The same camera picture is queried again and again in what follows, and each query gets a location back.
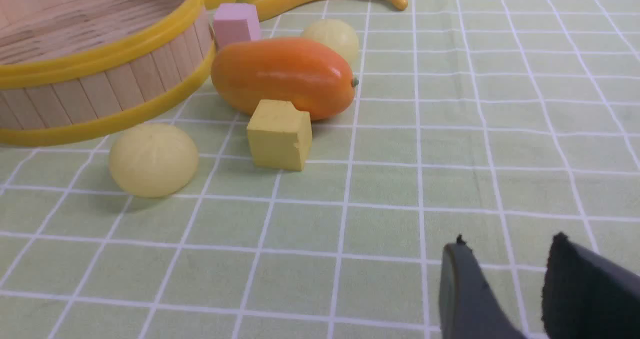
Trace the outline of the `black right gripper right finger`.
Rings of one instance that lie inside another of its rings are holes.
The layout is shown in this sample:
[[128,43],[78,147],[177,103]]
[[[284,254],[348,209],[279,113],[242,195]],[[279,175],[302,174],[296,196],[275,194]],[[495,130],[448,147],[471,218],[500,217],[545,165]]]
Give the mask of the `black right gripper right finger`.
[[548,253],[541,319],[550,339],[637,339],[640,278],[559,232]]

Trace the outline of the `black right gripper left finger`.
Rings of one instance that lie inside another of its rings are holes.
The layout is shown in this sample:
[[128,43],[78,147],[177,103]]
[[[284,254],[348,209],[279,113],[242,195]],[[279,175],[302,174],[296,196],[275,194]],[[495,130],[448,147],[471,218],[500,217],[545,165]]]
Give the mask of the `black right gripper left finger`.
[[525,338],[503,312],[462,235],[443,246],[439,318],[444,339]]

